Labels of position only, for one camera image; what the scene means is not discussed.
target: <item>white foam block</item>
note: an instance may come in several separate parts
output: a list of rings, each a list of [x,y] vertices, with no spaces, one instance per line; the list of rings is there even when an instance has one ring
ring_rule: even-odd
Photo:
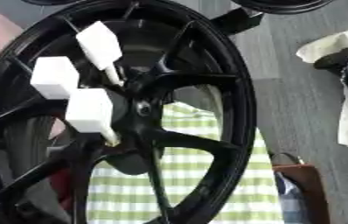
[[[113,103],[102,88],[82,88],[72,92],[66,120],[81,133],[101,133],[110,144],[118,143],[111,128]]]
[[[68,99],[79,84],[79,72],[67,57],[40,57],[32,71],[30,84],[46,99]]]
[[[101,21],[79,32],[76,39],[86,56],[101,71],[122,57],[117,36]]]

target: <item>green checkered cloth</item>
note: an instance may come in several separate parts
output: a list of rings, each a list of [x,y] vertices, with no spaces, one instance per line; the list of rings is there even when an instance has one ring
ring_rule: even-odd
[[[214,113],[182,102],[164,107],[162,123],[166,130],[211,139],[220,136]],[[161,167],[165,189],[173,206],[192,192],[212,160],[212,155],[202,150],[165,149]],[[160,215],[147,174],[126,175],[102,162],[94,169],[88,191],[89,224],[140,224]],[[274,173],[259,131],[240,183],[211,223],[283,223]]]

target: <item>gray carpet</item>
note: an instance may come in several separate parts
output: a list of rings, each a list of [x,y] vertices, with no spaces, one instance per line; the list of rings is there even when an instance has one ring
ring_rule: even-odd
[[[177,0],[208,17],[233,7],[229,0]],[[0,0],[0,12],[27,27],[59,7]],[[315,71],[295,52],[325,35],[348,30],[348,0],[297,16],[267,15],[260,27],[234,38],[249,70],[259,104],[259,126],[272,151],[289,151],[322,173],[332,223],[348,223],[348,148],[337,144],[343,100],[339,81]]]

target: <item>white cube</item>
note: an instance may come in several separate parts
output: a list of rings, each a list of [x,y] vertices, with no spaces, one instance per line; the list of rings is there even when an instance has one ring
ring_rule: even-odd
[[[79,72],[67,57],[40,57],[32,71],[30,84],[46,99],[64,100],[77,89]]]
[[[122,57],[117,36],[101,21],[78,33],[76,39],[86,56],[101,71]]]
[[[66,120],[80,133],[101,133],[111,144],[117,137],[111,128],[113,103],[102,88],[73,91],[66,109]]]

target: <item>floor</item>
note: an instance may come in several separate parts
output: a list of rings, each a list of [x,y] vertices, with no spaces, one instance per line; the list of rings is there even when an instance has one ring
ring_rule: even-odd
[[[208,17],[229,0],[177,0]],[[0,12],[23,27],[61,7],[0,0]],[[339,81],[295,56],[311,40],[348,30],[348,0],[297,16],[267,15],[262,25],[233,37],[254,78],[259,126],[268,147],[300,155],[322,173],[334,224],[348,223],[348,148],[337,144],[343,100]]]

